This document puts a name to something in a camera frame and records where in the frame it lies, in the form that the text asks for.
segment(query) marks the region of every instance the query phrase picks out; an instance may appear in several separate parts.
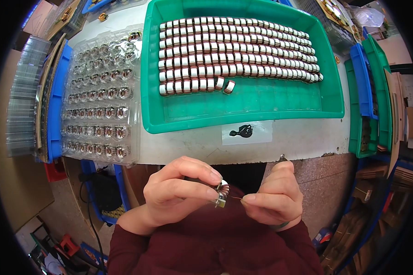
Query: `hand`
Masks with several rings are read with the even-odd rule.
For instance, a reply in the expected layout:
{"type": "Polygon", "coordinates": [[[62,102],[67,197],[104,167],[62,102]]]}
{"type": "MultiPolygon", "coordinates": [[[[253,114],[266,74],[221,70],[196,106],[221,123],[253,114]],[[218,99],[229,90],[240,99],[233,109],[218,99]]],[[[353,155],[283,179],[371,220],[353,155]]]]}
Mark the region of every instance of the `hand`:
{"type": "Polygon", "coordinates": [[[144,188],[148,214],[155,226],[176,223],[210,200],[217,192],[205,184],[183,180],[184,176],[218,185],[222,176],[211,166],[191,157],[180,157],[150,176],[144,188]]]}
{"type": "Polygon", "coordinates": [[[244,196],[241,202],[247,215],[259,223],[280,225],[290,222],[287,228],[299,223],[303,194],[295,179],[292,162],[277,163],[259,191],[244,196]]]}

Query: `workbench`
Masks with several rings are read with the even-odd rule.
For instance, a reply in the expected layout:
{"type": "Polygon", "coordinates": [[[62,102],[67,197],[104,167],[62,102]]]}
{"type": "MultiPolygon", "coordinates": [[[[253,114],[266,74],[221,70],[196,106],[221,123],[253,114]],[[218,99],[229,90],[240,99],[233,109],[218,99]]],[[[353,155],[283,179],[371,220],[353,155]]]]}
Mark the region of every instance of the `workbench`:
{"type": "MultiPolygon", "coordinates": [[[[69,41],[74,47],[83,40],[106,31],[121,30],[128,25],[143,24],[150,0],[141,6],[117,11],[107,20],[86,22],[83,29],[69,41]]],[[[167,164],[187,155],[210,165],[275,162],[284,154],[287,160],[321,157],[348,152],[350,134],[350,100],[344,61],[337,65],[344,96],[344,118],[282,119],[272,123],[272,141],[222,145],[222,126],[211,126],[162,134],[148,133],[141,122],[140,164],[167,164]]]]}

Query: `speckled floor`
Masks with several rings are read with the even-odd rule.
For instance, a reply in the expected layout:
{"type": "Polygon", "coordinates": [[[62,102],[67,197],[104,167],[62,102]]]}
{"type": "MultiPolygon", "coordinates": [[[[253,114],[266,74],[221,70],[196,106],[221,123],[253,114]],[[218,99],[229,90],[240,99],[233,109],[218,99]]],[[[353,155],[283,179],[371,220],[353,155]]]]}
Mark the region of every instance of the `speckled floor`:
{"type": "MultiPolygon", "coordinates": [[[[330,226],[333,219],[342,211],[340,205],[350,191],[355,156],[341,154],[292,161],[295,175],[304,195],[303,221],[309,229],[309,236],[314,238],[318,231],[330,226]]],[[[266,165],[264,178],[276,163],[266,165]]],[[[54,237],[69,233],[76,243],[86,242],[98,248],[91,228],[79,213],[72,190],[67,180],[50,184],[55,201],[41,211],[39,216],[51,229],[54,237]]],[[[103,225],[98,232],[103,251],[108,254],[114,226],[103,225]]]]}

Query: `label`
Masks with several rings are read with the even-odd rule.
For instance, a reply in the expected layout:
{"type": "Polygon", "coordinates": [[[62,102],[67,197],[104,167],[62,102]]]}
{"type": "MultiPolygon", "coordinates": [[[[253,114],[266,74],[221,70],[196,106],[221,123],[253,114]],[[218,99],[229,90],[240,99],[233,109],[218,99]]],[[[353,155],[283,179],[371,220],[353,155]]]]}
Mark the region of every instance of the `label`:
{"type": "Polygon", "coordinates": [[[372,195],[372,190],[367,191],[366,198],[364,199],[364,201],[368,201],[370,199],[370,195],[372,195]]]}

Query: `stack of plastic trays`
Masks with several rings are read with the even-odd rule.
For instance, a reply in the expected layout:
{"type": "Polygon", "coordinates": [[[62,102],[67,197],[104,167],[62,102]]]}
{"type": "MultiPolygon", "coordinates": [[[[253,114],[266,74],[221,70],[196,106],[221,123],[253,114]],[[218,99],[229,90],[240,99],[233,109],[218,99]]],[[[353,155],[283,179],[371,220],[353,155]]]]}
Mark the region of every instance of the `stack of plastic trays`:
{"type": "Polygon", "coordinates": [[[17,64],[6,120],[8,157],[33,154],[35,97],[50,41],[30,36],[17,64]]]}

